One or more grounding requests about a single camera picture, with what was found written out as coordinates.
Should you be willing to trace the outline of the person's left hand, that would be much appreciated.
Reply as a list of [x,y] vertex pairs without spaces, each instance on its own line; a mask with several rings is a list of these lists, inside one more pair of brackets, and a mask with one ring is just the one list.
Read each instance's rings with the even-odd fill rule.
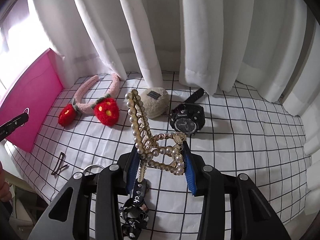
[[8,202],[12,199],[12,194],[10,192],[10,186],[5,181],[5,171],[1,165],[0,168],[0,198],[2,202]]

